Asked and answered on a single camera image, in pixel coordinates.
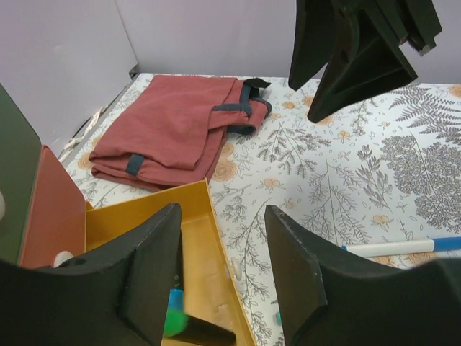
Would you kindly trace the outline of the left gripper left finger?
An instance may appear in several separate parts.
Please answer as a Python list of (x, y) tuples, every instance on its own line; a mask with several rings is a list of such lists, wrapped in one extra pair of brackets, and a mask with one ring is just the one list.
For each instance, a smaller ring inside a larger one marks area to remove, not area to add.
[(160, 345), (181, 234), (166, 205), (60, 267), (1, 263), (3, 345)]

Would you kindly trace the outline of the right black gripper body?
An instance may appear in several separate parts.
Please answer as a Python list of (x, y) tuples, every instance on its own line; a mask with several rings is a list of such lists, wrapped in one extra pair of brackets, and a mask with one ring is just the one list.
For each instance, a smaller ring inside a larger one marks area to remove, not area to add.
[(377, 0), (376, 4), (398, 38), (419, 55), (426, 55), (437, 44), (435, 37), (442, 26), (431, 0)]

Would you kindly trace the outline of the yellow drawer box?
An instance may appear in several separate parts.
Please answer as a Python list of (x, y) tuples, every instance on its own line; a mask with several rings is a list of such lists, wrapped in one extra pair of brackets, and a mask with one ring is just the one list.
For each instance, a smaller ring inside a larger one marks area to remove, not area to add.
[(236, 345), (255, 345), (236, 288), (241, 272), (228, 262), (206, 181), (101, 208), (88, 204), (86, 248), (92, 250), (133, 229), (169, 203), (180, 204), (182, 210), (185, 311), (234, 332)]

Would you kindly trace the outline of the green highlighter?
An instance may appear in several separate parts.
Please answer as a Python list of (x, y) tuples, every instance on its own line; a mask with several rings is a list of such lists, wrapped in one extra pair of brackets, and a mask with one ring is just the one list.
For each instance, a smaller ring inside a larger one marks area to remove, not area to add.
[(229, 329), (167, 308), (164, 337), (198, 345), (235, 345), (236, 335)]

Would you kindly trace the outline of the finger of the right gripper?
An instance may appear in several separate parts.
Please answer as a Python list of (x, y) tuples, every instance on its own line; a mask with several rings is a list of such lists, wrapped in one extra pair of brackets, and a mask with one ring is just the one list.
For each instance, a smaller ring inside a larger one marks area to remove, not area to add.
[(289, 86), (298, 90), (326, 64), (327, 85), (360, 88), (359, 1), (298, 1)]
[(404, 87), (417, 74), (400, 49), (408, 37), (401, 1), (332, 1), (334, 48), (308, 119)]

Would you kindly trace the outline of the green drawer box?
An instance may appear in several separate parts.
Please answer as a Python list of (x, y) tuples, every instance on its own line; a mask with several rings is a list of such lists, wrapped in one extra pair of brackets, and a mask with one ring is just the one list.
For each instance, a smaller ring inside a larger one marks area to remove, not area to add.
[(39, 136), (1, 88), (1, 258), (18, 263), (42, 151)]

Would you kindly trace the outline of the red drawer box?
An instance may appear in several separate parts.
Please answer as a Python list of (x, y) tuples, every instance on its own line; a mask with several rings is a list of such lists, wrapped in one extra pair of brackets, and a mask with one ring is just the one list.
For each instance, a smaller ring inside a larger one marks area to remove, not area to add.
[(61, 252), (86, 251), (86, 201), (55, 154), (42, 147), (19, 265), (51, 266)]

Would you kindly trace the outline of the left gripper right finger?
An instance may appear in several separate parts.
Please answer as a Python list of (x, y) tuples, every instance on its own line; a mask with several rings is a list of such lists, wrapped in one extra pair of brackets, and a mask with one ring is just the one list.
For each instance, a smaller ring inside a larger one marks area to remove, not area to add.
[(287, 345), (458, 345), (460, 261), (408, 270), (346, 252), (275, 205), (267, 244)]

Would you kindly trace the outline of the blue highlighter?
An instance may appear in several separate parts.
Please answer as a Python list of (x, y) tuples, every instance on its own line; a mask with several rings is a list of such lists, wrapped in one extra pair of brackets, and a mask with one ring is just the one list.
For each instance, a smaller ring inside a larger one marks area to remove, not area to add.
[(169, 291), (168, 309), (175, 311), (184, 310), (184, 291), (180, 288), (172, 288)]

